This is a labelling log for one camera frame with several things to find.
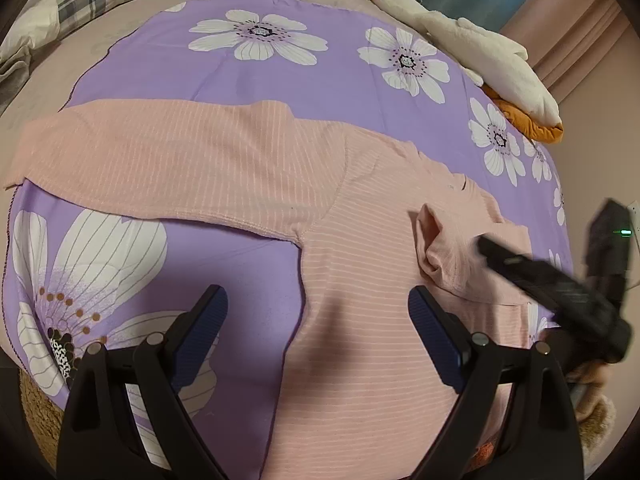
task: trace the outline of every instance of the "floral bedsheet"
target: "floral bedsheet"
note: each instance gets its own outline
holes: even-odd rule
[[[113,45],[66,106],[107,98],[278,100],[299,118],[411,141],[492,193],[504,216],[528,227],[535,256],[570,267],[546,148],[434,46],[365,14],[300,0],[191,0]],[[257,479],[304,303],[298,248],[220,226],[91,211],[29,182],[17,189],[8,228],[4,323],[24,367],[61,407],[91,342],[136,344],[166,330],[209,283],[226,288],[233,308],[181,397],[229,478]],[[532,341],[545,324],[532,304]],[[129,395],[149,455],[166,466],[135,386]]]

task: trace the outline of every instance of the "striped knit fabric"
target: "striped knit fabric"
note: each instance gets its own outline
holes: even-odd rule
[[[472,249],[489,232],[529,253],[526,228],[411,143],[299,120],[279,102],[105,100],[28,126],[10,181],[24,178],[87,208],[224,224],[302,248],[306,305],[264,480],[412,472],[456,399],[409,320],[413,286],[426,284],[472,332],[526,344],[526,299]]]

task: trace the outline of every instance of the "metal screw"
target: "metal screw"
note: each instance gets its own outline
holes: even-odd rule
[[[475,332],[471,336],[471,341],[473,341],[478,346],[487,346],[489,344],[489,336],[482,332]]]
[[[547,355],[549,354],[549,352],[551,352],[551,346],[546,344],[544,341],[538,341],[536,343],[536,350],[542,355]]]
[[[164,341],[164,336],[160,332],[153,332],[146,337],[146,342],[151,346],[159,345],[162,341]]]
[[[102,345],[98,342],[91,343],[89,348],[86,349],[91,355],[96,355],[100,350],[102,350]]]

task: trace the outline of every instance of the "sweater sleeve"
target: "sweater sleeve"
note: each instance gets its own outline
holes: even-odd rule
[[[114,99],[31,123],[12,171],[107,213],[299,242],[335,201],[345,146],[340,123],[299,120],[280,102]]]

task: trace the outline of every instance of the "blue gripper pad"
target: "blue gripper pad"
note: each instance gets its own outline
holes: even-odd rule
[[[193,383],[198,376],[200,366],[220,332],[227,311],[226,292],[220,287],[174,355],[175,373],[171,380],[171,387],[176,394],[181,388]]]
[[[408,303],[409,317],[433,361],[440,380],[452,386],[456,393],[460,394],[466,383],[461,371],[462,356],[417,287],[409,292]],[[437,304],[434,308],[441,310]]]

